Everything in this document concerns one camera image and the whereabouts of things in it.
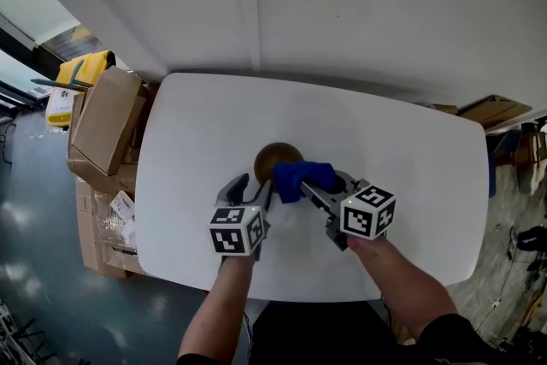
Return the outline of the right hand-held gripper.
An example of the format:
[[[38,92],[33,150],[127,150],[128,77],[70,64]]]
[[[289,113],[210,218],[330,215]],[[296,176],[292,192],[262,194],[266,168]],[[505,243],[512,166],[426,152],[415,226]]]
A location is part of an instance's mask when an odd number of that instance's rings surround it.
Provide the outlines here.
[[[336,171],[332,194],[307,182],[301,183],[301,193],[327,215],[326,234],[340,250],[347,248],[349,236],[366,240],[385,236],[394,221],[395,195],[346,172]]]

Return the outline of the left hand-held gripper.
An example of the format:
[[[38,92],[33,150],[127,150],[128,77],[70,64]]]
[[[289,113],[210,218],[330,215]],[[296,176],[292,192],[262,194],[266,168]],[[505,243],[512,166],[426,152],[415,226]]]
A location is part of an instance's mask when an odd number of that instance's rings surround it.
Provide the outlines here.
[[[242,203],[249,184],[248,173],[240,174],[217,194],[215,212],[209,223],[209,236],[215,252],[221,256],[250,256],[260,249],[270,224],[266,220],[273,194],[266,180],[254,197]]]

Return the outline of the blue cloth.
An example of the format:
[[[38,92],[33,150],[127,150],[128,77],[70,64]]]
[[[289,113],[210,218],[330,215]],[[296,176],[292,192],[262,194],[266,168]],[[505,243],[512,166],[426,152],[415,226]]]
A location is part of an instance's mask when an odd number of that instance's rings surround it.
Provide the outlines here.
[[[281,162],[273,168],[273,182],[281,202],[288,204],[296,203],[303,197],[300,189],[303,182],[332,190],[337,184],[337,175],[329,163]]]

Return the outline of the brown round bowl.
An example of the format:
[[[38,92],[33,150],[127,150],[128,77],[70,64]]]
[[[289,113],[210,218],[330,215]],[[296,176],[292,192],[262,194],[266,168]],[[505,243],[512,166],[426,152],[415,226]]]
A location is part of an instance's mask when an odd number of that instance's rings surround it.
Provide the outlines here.
[[[263,185],[273,179],[274,168],[280,163],[296,163],[303,160],[300,151],[291,144],[276,142],[263,147],[254,162],[254,175],[257,182]]]

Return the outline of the person's right forearm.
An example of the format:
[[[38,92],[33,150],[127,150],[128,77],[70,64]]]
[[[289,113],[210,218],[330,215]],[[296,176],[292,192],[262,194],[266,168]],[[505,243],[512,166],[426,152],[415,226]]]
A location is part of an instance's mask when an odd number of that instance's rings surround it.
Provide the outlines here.
[[[379,288],[390,311],[415,339],[439,317],[457,313],[445,288],[386,238],[367,240],[349,236],[347,244]]]

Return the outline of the crumpled white packing papers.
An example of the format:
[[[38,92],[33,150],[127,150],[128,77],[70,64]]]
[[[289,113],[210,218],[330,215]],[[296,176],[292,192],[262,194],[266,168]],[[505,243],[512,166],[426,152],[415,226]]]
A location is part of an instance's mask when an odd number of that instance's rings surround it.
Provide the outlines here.
[[[121,230],[121,236],[124,240],[124,245],[131,248],[132,250],[137,250],[136,243],[136,224],[134,219],[125,221],[125,225]]]

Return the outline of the white paper slip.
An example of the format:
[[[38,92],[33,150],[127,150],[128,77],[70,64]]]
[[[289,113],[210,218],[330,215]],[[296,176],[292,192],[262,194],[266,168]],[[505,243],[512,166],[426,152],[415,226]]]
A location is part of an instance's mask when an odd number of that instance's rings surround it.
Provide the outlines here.
[[[115,198],[110,202],[110,207],[123,221],[134,220],[135,204],[124,191],[118,192]]]

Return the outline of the wooden slatted board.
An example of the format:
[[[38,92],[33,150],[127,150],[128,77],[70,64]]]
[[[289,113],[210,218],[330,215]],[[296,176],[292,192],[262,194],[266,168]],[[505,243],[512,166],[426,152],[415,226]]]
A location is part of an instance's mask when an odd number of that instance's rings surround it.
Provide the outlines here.
[[[391,329],[391,332],[394,335],[397,343],[403,346],[416,344],[415,338],[412,333],[392,311],[391,307],[387,304],[384,297],[382,297],[382,302],[388,314],[388,326]]]

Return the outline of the flat cardboard box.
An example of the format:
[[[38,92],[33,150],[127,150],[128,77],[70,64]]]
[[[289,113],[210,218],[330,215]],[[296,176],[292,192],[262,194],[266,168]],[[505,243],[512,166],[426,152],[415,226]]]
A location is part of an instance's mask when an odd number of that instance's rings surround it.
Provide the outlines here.
[[[85,94],[71,145],[101,174],[117,173],[147,93],[136,74],[111,67]]]

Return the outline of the large plain cardboard box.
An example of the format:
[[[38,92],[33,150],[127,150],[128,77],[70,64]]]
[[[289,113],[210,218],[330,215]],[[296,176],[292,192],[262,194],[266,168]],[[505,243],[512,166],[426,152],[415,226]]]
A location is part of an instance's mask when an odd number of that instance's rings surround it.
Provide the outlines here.
[[[79,115],[85,104],[85,94],[77,94],[74,98],[72,118],[69,128],[67,165],[68,169],[76,176],[83,179],[95,191],[116,194],[125,191],[131,197],[135,193],[137,178],[138,158],[144,137],[144,131],[150,111],[155,100],[158,87],[144,84],[146,101],[141,115],[130,137],[130,143],[124,153],[121,165],[113,176],[103,175],[91,162],[72,146],[75,128],[79,122]]]

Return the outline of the blue chair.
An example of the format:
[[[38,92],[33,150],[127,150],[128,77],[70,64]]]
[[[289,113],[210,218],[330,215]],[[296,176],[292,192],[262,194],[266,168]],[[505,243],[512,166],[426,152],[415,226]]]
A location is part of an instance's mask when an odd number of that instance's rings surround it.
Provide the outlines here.
[[[521,129],[513,129],[500,134],[489,134],[485,137],[488,155],[489,198],[493,198],[497,193],[497,161],[502,161],[504,157],[508,157],[509,162],[512,162],[511,155],[518,150],[521,143],[521,138]]]

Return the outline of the brown cardboard sheet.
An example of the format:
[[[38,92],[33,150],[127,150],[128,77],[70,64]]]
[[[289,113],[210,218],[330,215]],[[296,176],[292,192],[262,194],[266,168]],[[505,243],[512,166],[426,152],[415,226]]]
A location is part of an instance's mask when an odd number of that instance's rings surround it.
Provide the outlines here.
[[[480,124],[485,130],[511,121],[532,110],[524,103],[498,95],[490,95],[458,110],[461,118]]]

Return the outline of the yellow bin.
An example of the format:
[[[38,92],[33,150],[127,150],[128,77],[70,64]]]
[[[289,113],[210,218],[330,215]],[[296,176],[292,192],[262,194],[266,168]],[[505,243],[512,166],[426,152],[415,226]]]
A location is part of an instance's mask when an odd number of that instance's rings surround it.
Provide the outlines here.
[[[93,87],[101,73],[114,65],[115,54],[111,50],[77,56],[62,63],[45,111],[47,123],[51,127],[68,127],[74,99]]]

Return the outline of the wooden side shelf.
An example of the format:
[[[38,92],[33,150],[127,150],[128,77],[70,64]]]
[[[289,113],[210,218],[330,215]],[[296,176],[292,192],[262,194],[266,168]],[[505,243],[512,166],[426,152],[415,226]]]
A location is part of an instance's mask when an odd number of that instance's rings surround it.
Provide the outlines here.
[[[543,160],[547,160],[547,132],[523,134],[519,147],[513,154],[513,165],[528,166],[539,164]]]

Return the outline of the black bag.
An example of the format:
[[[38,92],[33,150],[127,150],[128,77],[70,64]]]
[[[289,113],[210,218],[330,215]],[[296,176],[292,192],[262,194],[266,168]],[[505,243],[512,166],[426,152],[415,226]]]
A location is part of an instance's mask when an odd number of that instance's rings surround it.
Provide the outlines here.
[[[532,227],[517,236],[516,247],[522,251],[547,252],[547,228]]]

